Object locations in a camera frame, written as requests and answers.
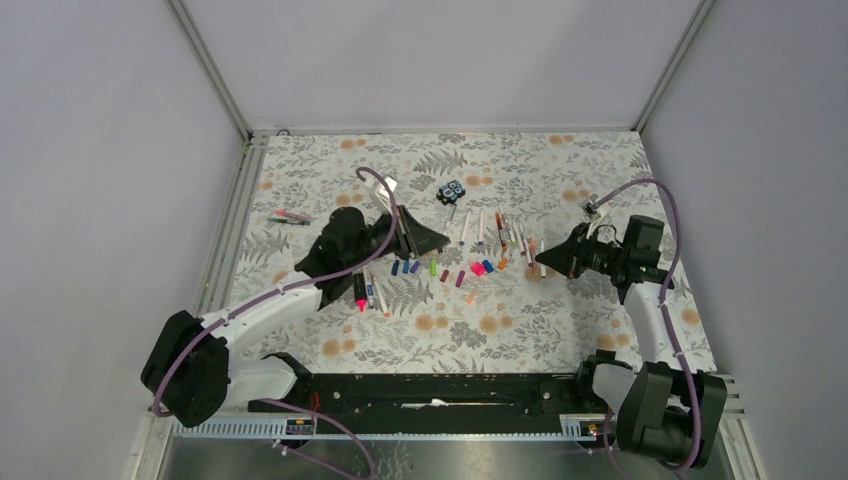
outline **table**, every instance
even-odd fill
[[[264,159],[240,249],[230,300],[243,300],[283,280],[302,259],[340,206],[360,208],[369,223],[379,211],[354,169],[370,166],[398,181],[400,204],[424,225],[441,230],[449,208],[435,199],[437,188],[459,180],[467,194],[458,202],[453,242],[438,256],[442,283],[427,268],[392,276],[394,258],[372,264],[387,296],[390,318],[376,310],[360,313],[352,291],[306,319],[292,321],[249,348],[260,357],[288,352],[314,372],[568,372],[596,348],[612,349],[636,367],[642,363],[633,325],[618,304],[609,280],[587,272],[577,280],[548,269],[527,268],[510,248],[503,271],[476,278],[469,265],[488,258],[497,265],[494,212],[523,222],[528,235],[546,247],[564,241],[584,220],[580,202],[602,196],[634,178],[651,175],[638,134],[402,134],[364,136],[276,136]],[[609,223],[622,238],[632,214],[668,223],[653,185],[633,187],[611,203]],[[310,226],[267,222],[279,208],[310,215]],[[464,215],[482,208],[485,245],[460,247]],[[605,229],[610,235],[612,229]],[[469,237],[476,234],[472,228]],[[660,266],[673,255],[666,228]],[[461,288],[454,285],[466,270]],[[715,371],[715,361],[682,266],[671,298],[692,346],[694,369]]]

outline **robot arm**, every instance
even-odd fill
[[[376,186],[374,196],[388,210]],[[397,228],[382,254],[401,259],[416,258],[444,247],[450,239],[418,223],[404,206],[397,207]],[[141,374],[142,383],[154,394],[166,372],[204,330],[223,322],[202,336],[176,369],[162,394],[162,403],[186,427],[206,421],[222,406],[258,398],[283,398],[295,381],[295,373],[282,359],[241,360],[239,354],[272,331],[297,322],[338,299],[353,283],[352,275],[284,289],[302,280],[323,277],[353,267],[372,255],[390,232],[391,216],[384,213],[366,225],[356,208],[339,208],[316,239],[309,254],[295,265],[295,272],[274,288],[240,304],[196,318],[179,312],[165,323]]]
[[[644,360],[638,374],[616,361],[615,352],[602,350],[591,355],[578,371],[582,387],[594,392],[616,413],[621,449],[680,464],[692,442],[697,441],[699,453],[692,466],[699,468],[709,459],[727,390],[720,378],[704,372],[693,375],[701,413],[700,438],[693,438],[691,409],[679,406],[691,407],[691,398],[659,305],[661,283],[668,275],[657,268],[663,227],[656,219],[634,215],[623,242],[618,244],[598,240],[597,222],[582,223],[568,240],[540,253],[536,260],[569,279],[578,278],[586,270],[608,275],[633,321]],[[666,308],[674,330],[683,332],[673,302],[667,302]],[[681,352],[690,353],[685,338],[678,340]]]

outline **orange flower pattern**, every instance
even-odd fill
[[[441,230],[447,209],[435,202],[436,188],[457,179],[468,189],[441,254],[421,259],[416,274],[390,273],[394,258],[369,266],[380,281],[391,316],[379,310],[360,313],[348,291],[306,318],[287,319],[248,349],[254,358],[292,352],[313,371],[323,372],[573,372],[586,352],[615,350],[617,358],[641,365],[632,322],[609,280],[586,274],[569,281],[552,269],[546,278],[530,269],[510,245],[504,270],[480,278],[473,261],[497,265],[501,248],[494,212],[520,218],[527,234],[545,237],[547,248],[567,237],[585,216],[580,203],[606,194],[633,178],[650,176],[639,137],[630,132],[548,134],[442,134],[272,137],[256,184],[230,302],[239,302],[285,282],[339,207],[357,207],[372,223],[376,209],[353,169],[372,166],[398,181],[398,201],[413,208],[415,219]],[[668,224],[656,189],[633,188],[609,223],[619,240],[631,214]],[[483,207],[485,245],[476,246],[476,212]],[[273,224],[266,219],[284,208],[309,215],[310,225]],[[466,245],[458,236],[467,209],[474,213]],[[604,236],[611,236],[605,230]],[[671,236],[662,243],[661,267],[671,260]],[[437,258],[441,283],[429,275]],[[465,270],[460,288],[457,274]],[[693,368],[715,370],[702,321],[682,269],[675,273],[680,325],[692,345]]]

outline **pink highlighter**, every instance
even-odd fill
[[[287,210],[277,210],[275,212],[277,215],[281,217],[291,218],[292,220],[300,220],[301,222],[306,222],[307,224],[315,220],[312,217],[307,217],[306,215],[298,215],[296,213],[291,213]]]

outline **pink marker cap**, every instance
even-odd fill
[[[471,271],[474,272],[474,275],[479,277],[486,273],[486,267],[484,267],[480,262],[474,262],[471,264]]]

